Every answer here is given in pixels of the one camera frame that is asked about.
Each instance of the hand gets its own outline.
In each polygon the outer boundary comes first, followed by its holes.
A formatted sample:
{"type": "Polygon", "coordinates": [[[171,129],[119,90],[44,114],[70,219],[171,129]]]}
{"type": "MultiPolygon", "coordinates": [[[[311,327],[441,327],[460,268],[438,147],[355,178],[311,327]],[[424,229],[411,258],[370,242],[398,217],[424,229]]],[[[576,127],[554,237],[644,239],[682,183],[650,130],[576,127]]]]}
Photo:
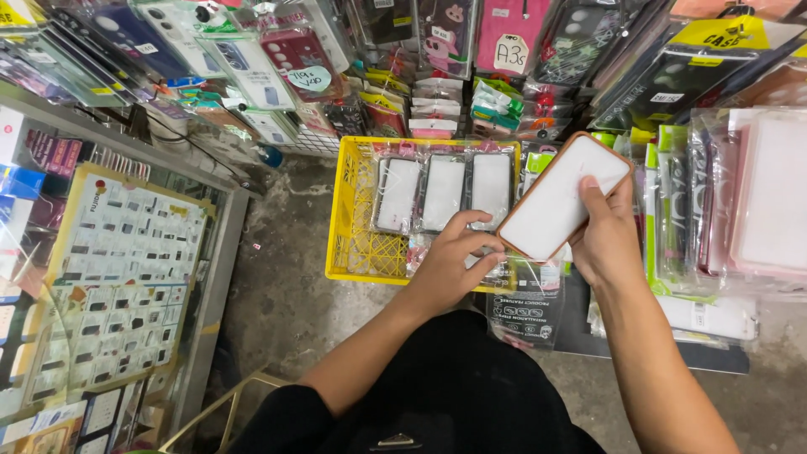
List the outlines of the hand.
{"type": "Polygon", "coordinates": [[[432,242],[409,285],[401,291],[407,296],[407,306],[415,306],[424,317],[434,317],[457,304],[496,264],[507,260],[499,238],[467,228],[472,222],[490,222],[492,218],[479,210],[461,211],[451,218],[432,242]],[[479,249],[482,246],[495,252],[483,256],[473,267],[466,269],[468,254],[481,255],[479,249]]]}
{"type": "Polygon", "coordinates": [[[631,179],[607,199],[591,175],[580,181],[579,194],[588,210],[588,225],[569,240],[575,266],[600,298],[647,288],[636,222],[631,179]]]}

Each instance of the red phone case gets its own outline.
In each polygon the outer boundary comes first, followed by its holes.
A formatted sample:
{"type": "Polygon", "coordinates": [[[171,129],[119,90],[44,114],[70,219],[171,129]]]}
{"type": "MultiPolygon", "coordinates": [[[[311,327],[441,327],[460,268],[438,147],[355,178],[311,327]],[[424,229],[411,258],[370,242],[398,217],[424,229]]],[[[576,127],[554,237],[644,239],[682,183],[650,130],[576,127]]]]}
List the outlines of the red phone case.
{"type": "Polygon", "coordinates": [[[331,66],[328,53],[322,48],[320,40],[311,28],[294,28],[268,32],[261,38],[261,47],[278,69],[278,73],[286,79],[292,90],[306,103],[326,101],[342,96],[342,84],[339,73],[331,66]],[[288,72],[294,69],[306,69],[322,66],[331,74],[331,83],[325,90],[306,90],[289,81],[288,72]]]}

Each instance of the brown phone case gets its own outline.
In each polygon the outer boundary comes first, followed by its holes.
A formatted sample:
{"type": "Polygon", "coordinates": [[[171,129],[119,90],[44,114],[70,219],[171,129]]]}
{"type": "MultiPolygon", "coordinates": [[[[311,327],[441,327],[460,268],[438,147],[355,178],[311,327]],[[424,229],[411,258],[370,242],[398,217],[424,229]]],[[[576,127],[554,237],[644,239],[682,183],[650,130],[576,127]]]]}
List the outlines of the brown phone case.
{"type": "MultiPolygon", "coordinates": [[[[627,173],[627,174],[625,174],[625,176],[624,176],[624,177],[623,177],[621,180],[619,180],[619,183],[617,183],[617,184],[616,184],[616,185],[613,187],[613,189],[612,189],[611,191],[609,191],[609,192],[608,192],[608,194],[606,194],[606,195],[605,195],[605,197],[610,197],[610,195],[611,195],[611,194],[612,194],[612,193],[613,193],[613,192],[614,192],[614,191],[615,191],[615,190],[616,190],[616,189],[617,189],[619,186],[621,186],[621,185],[622,185],[622,184],[623,184],[623,183],[624,183],[624,182],[625,182],[627,179],[631,178],[631,175],[633,174],[634,165],[633,165],[633,163],[632,163],[630,160],[628,160],[627,158],[625,158],[625,157],[624,157],[624,156],[622,156],[621,154],[617,153],[616,151],[612,150],[610,147],[608,147],[607,145],[603,144],[602,142],[598,141],[597,139],[595,139],[595,138],[594,138],[594,136],[592,136],[592,135],[591,135],[591,134],[589,134],[588,132],[584,132],[584,131],[578,131],[578,132],[575,132],[574,134],[572,134],[572,135],[571,135],[571,136],[570,136],[570,137],[569,137],[569,138],[566,140],[566,143],[565,143],[565,144],[563,144],[563,148],[561,148],[561,149],[560,149],[560,151],[558,151],[558,154],[556,154],[556,155],[555,155],[555,157],[552,159],[552,161],[550,162],[550,164],[549,164],[549,165],[548,165],[548,166],[547,166],[547,167],[544,169],[544,171],[543,171],[543,172],[541,172],[541,175],[538,177],[538,179],[537,179],[537,180],[535,180],[535,182],[533,183],[533,185],[529,187],[529,189],[527,190],[527,192],[526,192],[526,193],[525,193],[525,194],[524,194],[524,195],[521,197],[521,199],[518,201],[518,203],[516,204],[516,206],[515,206],[515,207],[513,207],[513,208],[512,208],[512,210],[510,210],[510,213],[507,215],[507,217],[505,217],[505,218],[504,218],[504,221],[502,221],[502,222],[501,222],[501,224],[499,224],[499,227],[496,229],[496,237],[497,237],[497,238],[499,238],[499,239],[502,241],[502,243],[504,243],[504,244],[505,244],[507,247],[509,247],[510,249],[512,249],[512,250],[516,251],[517,253],[519,253],[519,254],[521,254],[521,255],[523,255],[523,256],[525,256],[525,257],[528,257],[528,258],[529,258],[529,255],[525,254],[525,253],[524,253],[524,251],[522,251],[522,250],[518,249],[518,248],[517,248],[517,247],[515,247],[514,245],[510,244],[510,243],[509,243],[507,240],[505,240],[504,238],[502,238],[502,236],[501,236],[501,229],[502,229],[502,227],[504,227],[504,226],[505,226],[505,225],[508,223],[508,221],[510,221],[510,217],[511,217],[513,214],[515,214],[515,212],[516,212],[516,211],[518,211],[519,206],[521,206],[521,204],[522,204],[522,203],[523,203],[525,200],[527,200],[527,197],[529,197],[529,195],[533,193],[533,189],[535,189],[536,187],[538,187],[538,185],[539,185],[539,184],[541,184],[541,181],[544,179],[544,177],[546,176],[546,174],[548,174],[548,173],[549,173],[549,172],[552,170],[552,168],[554,167],[555,163],[556,163],[556,162],[557,162],[557,161],[560,159],[560,157],[563,155],[563,153],[564,153],[564,152],[566,152],[566,149],[567,149],[567,148],[569,148],[569,145],[571,145],[571,143],[572,143],[572,142],[574,142],[574,141],[575,141],[575,140],[576,140],[578,137],[580,137],[580,136],[588,136],[588,137],[590,137],[590,138],[591,138],[593,141],[595,141],[596,143],[600,144],[600,146],[602,146],[604,149],[606,149],[607,151],[609,151],[611,154],[613,154],[613,155],[614,155],[614,156],[616,156],[617,158],[620,158],[622,161],[624,161],[626,164],[628,164],[628,167],[629,167],[628,173],[627,173]]],[[[587,220],[585,220],[585,221],[584,221],[582,224],[578,225],[578,226],[577,226],[577,228],[576,228],[576,229],[574,229],[574,230],[571,232],[571,234],[570,234],[568,237],[566,237],[566,239],[565,239],[565,240],[563,240],[563,242],[562,242],[562,243],[560,243],[560,245],[558,245],[558,249],[554,250],[554,252],[552,252],[552,254],[550,254],[550,257],[554,257],[554,256],[555,256],[555,255],[556,255],[556,254],[557,254],[557,253],[558,253],[558,252],[561,250],[561,248],[563,247],[563,245],[564,245],[564,244],[566,244],[567,242],[569,242],[569,238],[574,237],[574,236],[575,236],[575,233],[579,232],[579,231],[580,231],[580,229],[582,229],[583,227],[585,227],[587,223],[588,223],[588,219],[587,219],[587,220]]]]}

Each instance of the wire grid rack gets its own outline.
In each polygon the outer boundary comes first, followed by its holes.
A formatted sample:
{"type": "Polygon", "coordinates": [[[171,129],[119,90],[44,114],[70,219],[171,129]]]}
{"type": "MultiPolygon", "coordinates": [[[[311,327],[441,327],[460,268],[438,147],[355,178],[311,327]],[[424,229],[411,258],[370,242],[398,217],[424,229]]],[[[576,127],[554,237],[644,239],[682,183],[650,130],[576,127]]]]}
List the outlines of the wire grid rack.
{"type": "Polygon", "coordinates": [[[339,139],[319,136],[301,124],[297,142],[291,145],[279,145],[278,149],[283,153],[336,158],[339,156],[339,139]]]}
{"type": "Polygon", "coordinates": [[[406,277],[408,239],[403,235],[373,231],[375,169],[369,156],[358,160],[347,268],[352,273],[406,277]]]}

